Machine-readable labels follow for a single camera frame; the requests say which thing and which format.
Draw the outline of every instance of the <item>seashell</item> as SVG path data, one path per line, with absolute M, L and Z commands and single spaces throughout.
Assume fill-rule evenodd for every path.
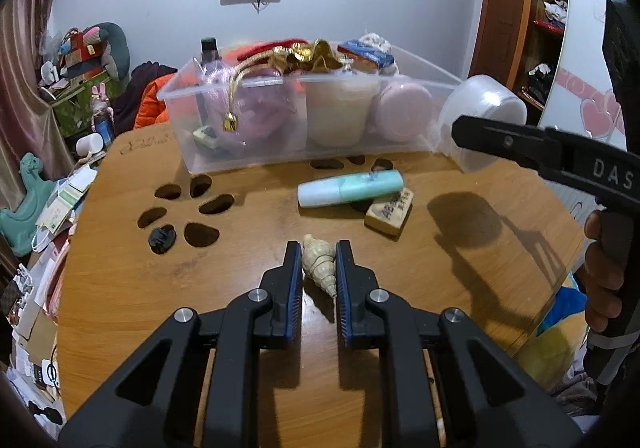
M 310 276 L 315 284 L 335 298 L 335 251 L 334 247 L 325 240 L 319 240 L 312 235 L 302 238 L 302 270 Z

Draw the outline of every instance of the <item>wooden block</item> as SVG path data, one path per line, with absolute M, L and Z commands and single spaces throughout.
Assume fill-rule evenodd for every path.
M 414 193 L 407 188 L 399 193 L 377 198 L 369 206 L 364 223 L 381 233 L 396 237 L 400 234 L 413 201 Z

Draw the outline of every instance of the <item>pink heart decoration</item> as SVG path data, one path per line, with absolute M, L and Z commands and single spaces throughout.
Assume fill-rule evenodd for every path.
M 593 87 L 585 83 L 582 78 L 574 76 L 573 74 L 566 82 L 566 89 L 572 94 L 577 95 L 580 99 L 591 98 L 591 95 L 593 95 Z
M 564 70 L 564 68 L 559 67 L 558 73 L 556 74 L 556 83 L 560 86 L 564 86 L 566 88 L 569 82 L 570 73 L 568 70 Z
M 626 136 L 626 133 L 625 133 L 625 121 L 622 119 L 622 114 L 620 114 L 620 117 L 618 117 L 618 119 L 616 121 L 616 128 L 618 128 L 618 130 L 620 130 L 620 133 L 622 135 Z
M 596 102 L 596 106 L 598 107 L 599 111 L 601 111 L 601 112 L 609 112 L 610 114 L 612 114 L 612 112 L 607 110 L 607 107 L 606 107 L 607 101 L 606 101 L 605 96 L 604 96 L 604 94 L 602 92 L 598 92 L 596 90 L 590 95 L 582 96 L 582 98 L 583 99 L 593 99 Z
M 598 110 L 593 99 L 585 99 L 580 104 L 580 116 L 582 125 L 591 137 L 599 139 L 609 135 L 614 128 L 613 118 L 607 111 Z
M 607 112 L 611 114 L 613 121 L 616 122 L 616 128 L 622 132 L 622 135 L 625 134 L 625 123 L 622 120 L 622 108 L 616 99 L 616 96 L 613 93 L 613 90 L 608 90 L 604 95 L 605 106 Z

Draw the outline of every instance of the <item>person's hand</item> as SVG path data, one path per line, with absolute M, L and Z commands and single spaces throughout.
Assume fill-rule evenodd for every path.
M 584 234 L 593 240 L 600 239 L 600 212 L 594 211 L 584 224 Z M 610 318 L 616 318 L 622 310 L 622 301 L 614 295 L 622 287 L 624 272 L 615 264 L 597 242 L 593 242 L 584 255 L 585 269 L 578 270 L 578 279 L 587 293 L 584 317 L 596 332 L 607 328 Z

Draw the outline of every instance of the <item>paw print cutout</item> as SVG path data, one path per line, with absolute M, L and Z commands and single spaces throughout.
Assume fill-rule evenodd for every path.
M 191 199 L 203 198 L 203 203 L 198 207 L 201 215 L 218 215 L 224 213 L 234 205 L 235 199 L 229 193 L 217 195 L 209 200 L 205 195 L 209 192 L 212 181 L 208 175 L 198 175 L 191 179 L 189 197 Z M 175 201 L 182 195 L 182 188 L 178 184 L 165 184 L 154 193 L 156 199 Z M 161 205 L 148 209 L 138 218 L 138 227 L 146 229 L 154 222 L 167 215 L 167 208 Z M 184 240 L 192 247 L 209 247 L 220 237 L 220 231 L 201 222 L 188 222 L 182 231 Z M 169 251 L 177 240 L 178 233 L 171 224 L 155 227 L 148 236 L 148 244 L 156 254 L 164 254 Z

